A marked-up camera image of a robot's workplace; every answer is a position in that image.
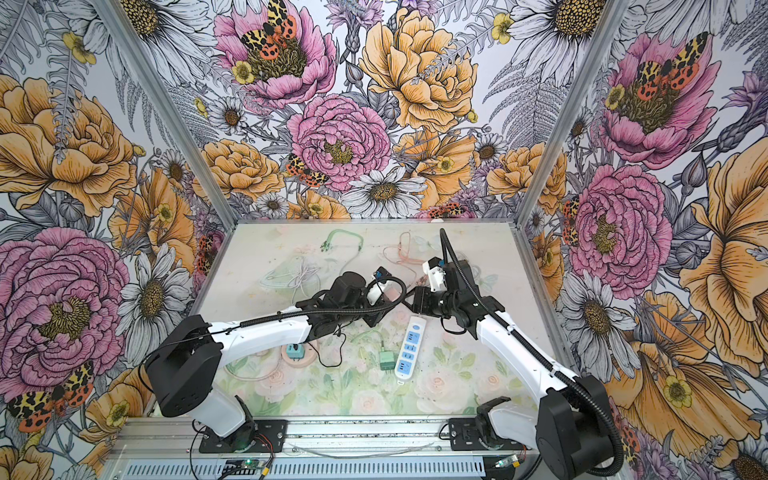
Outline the teal two-tone charger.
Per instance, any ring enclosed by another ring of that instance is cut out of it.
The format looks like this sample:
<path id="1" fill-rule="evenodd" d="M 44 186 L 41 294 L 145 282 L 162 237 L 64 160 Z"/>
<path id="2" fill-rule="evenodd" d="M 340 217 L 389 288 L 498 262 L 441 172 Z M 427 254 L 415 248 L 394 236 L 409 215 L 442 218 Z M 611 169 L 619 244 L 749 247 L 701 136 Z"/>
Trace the teal two-tone charger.
<path id="1" fill-rule="evenodd" d="M 303 344 L 289 344 L 285 347 L 285 356 L 293 361 L 302 360 L 305 357 Z"/>

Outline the white blue power strip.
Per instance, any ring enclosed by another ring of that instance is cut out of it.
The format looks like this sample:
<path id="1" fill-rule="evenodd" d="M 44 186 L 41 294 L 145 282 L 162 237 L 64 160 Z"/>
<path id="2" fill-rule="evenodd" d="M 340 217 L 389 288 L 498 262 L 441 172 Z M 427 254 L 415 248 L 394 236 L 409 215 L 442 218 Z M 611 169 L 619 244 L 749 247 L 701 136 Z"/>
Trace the white blue power strip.
<path id="1" fill-rule="evenodd" d="M 400 382 L 410 380 L 416 370 L 425 330 L 425 319 L 417 316 L 410 317 L 395 365 L 395 377 Z"/>

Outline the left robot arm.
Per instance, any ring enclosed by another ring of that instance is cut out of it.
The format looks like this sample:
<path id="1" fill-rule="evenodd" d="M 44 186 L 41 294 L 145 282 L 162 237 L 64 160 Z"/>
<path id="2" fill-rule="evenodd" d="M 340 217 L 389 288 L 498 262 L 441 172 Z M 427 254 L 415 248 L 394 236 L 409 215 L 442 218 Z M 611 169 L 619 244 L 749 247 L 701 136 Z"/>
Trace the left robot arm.
<path id="1" fill-rule="evenodd" d="M 187 416 L 220 438 L 250 421 L 242 400 L 215 386 L 218 371 L 256 353 L 336 333 L 358 320 L 376 326 L 405 300 L 408 288 L 386 269 L 368 281 L 355 272 L 274 314 L 209 323 L 189 316 L 144 360 L 149 386 L 166 418 Z"/>

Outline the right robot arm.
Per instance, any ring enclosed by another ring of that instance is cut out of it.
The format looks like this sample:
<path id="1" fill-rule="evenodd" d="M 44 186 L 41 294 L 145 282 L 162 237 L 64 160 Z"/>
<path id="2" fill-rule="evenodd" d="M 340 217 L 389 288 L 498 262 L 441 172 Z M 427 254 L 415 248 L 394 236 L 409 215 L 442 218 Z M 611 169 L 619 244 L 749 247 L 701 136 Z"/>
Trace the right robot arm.
<path id="1" fill-rule="evenodd" d="M 459 259 L 446 230 L 439 231 L 439 238 L 442 255 L 425 263 L 429 283 L 415 289 L 410 310 L 455 319 L 460 333 L 496 354 L 538 403 L 533 413 L 506 396 L 478 406 L 475 429 L 481 443 L 488 449 L 505 442 L 533 448 L 558 479 L 618 474 L 624 466 L 623 446 L 602 384 L 576 374 L 536 345 L 498 300 L 481 294 L 469 262 Z"/>

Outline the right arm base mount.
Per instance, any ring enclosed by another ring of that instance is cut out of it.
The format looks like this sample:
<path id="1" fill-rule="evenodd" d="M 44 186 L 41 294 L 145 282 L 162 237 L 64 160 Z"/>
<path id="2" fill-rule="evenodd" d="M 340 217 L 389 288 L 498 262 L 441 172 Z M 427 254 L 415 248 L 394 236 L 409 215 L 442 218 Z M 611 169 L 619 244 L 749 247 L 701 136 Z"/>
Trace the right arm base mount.
<path id="1" fill-rule="evenodd" d="M 452 451 L 521 451 L 524 445 L 493 434 L 489 426 L 479 428 L 475 418 L 453 417 L 447 421 L 447 441 Z"/>

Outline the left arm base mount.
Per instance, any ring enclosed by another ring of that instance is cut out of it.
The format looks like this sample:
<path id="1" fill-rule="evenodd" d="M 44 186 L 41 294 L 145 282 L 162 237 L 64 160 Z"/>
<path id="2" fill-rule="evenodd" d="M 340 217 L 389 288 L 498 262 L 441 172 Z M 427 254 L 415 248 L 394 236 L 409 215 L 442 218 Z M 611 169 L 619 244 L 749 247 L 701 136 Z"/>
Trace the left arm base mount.
<path id="1" fill-rule="evenodd" d="M 203 429 L 202 454 L 280 453 L 286 439 L 287 420 L 250 420 L 226 437 Z"/>

